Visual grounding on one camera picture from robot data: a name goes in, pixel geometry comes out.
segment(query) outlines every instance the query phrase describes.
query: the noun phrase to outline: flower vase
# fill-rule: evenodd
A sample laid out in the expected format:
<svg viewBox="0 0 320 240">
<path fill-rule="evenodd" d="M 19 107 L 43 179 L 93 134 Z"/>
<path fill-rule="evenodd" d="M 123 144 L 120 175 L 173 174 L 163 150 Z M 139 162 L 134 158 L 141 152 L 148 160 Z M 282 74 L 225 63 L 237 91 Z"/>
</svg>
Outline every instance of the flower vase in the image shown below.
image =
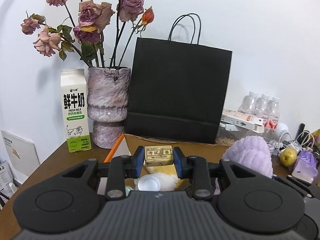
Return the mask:
<svg viewBox="0 0 320 240">
<path fill-rule="evenodd" d="M 130 68 L 89 68 L 88 116 L 93 122 L 93 142 L 111 149 L 123 133 L 127 117 Z"/>
</svg>

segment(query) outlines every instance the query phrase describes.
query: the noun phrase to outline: plastic cup lid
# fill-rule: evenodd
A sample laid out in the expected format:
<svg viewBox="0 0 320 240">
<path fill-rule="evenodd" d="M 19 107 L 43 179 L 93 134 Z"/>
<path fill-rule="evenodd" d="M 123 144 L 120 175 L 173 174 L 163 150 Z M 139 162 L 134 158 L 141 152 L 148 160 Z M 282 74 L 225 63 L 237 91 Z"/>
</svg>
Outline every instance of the plastic cup lid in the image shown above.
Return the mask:
<svg viewBox="0 0 320 240">
<path fill-rule="evenodd" d="M 265 100 L 269 100 L 270 96 L 266 95 L 266 94 L 262 94 L 261 98 L 265 99 Z"/>
<path fill-rule="evenodd" d="M 151 174 L 142 176 L 138 181 L 138 190 L 140 191 L 159 191 L 160 181 Z"/>
<path fill-rule="evenodd" d="M 250 91 L 250 92 L 249 92 L 249 96 L 254 97 L 254 98 L 257 98 L 257 97 L 258 97 L 258 93 L 255 93 L 255 92 Z"/>
<path fill-rule="evenodd" d="M 279 98 L 276 98 L 276 97 L 273 97 L 273 98 L 272 98 L 272 101 L 274 101 L 274 102 L 276 102 L 276 103 L 278 103 L 278 104 L 280 103 L 280 99 L 279 99 Z"/>
</svg>

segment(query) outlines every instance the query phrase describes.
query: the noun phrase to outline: plastic bottle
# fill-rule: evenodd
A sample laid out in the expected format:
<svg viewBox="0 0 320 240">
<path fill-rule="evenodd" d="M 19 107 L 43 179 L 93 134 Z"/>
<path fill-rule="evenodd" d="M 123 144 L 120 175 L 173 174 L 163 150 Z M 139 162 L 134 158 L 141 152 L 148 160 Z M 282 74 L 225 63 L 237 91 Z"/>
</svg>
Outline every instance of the plastic bottle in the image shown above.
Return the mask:
<svg viewBox="0 0 320 240">
<path fill-rule="evenodd" d="M 260 98 L 257 99 L 255 107 L 254 107 L 254 114 L 258 117 L 262 117 L 264 109 L 266 109 L 269 97 L 266 94 L 262 94 Z"/>
<path fill-rule="evenodd" d="M 258 97 L 258 93 L 250 91 L 249 95 L 244 97 L 242 104 L 238 109 L 238 112 L 255 115 L 254 107 L 255 107 L 257 97 Z"/>
<path fill-rule="evenodd" d="M 276 129 L 280 118 L 279 98 L 273 97 L 268 102 L 266 109 L 263 111 L 263 125 L 267 129 Z"/>
</svg>

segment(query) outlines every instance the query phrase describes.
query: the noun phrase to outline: purple plush toy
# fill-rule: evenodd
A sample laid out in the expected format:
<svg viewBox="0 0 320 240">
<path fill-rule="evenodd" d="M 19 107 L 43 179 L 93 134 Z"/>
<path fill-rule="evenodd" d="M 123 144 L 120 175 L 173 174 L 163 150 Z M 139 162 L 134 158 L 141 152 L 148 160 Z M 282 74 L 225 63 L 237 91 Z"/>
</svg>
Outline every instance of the purple plush toy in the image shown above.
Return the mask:
<svg viewBox="0 0 320 240">
<path fill-rule="evenodd" d="M 268 178 L 272 177 L 273 169 L 271 154 L 267 143 L 262 137 L 247 136 L 234 143 L 222 156 L 246 166 Z M 215 195 L 220 194 L 218 180 L 216 179 Z"/>
</svg>

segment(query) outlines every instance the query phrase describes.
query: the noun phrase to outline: bolt head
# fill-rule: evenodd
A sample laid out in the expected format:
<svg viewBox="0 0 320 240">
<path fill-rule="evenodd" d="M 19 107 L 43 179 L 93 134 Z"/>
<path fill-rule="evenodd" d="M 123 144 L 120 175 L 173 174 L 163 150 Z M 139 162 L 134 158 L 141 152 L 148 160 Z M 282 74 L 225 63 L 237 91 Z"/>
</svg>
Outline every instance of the bolt head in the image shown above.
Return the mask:
<svg viewBox="0 0 320 240">
<path fill-rule="evenodd" d="M 112 189 L 112 190 L 108 191 L 107 195 L 111 198 L 118 198 L 123 195 L 123 192 L 119 189 Z"/>
</svg>

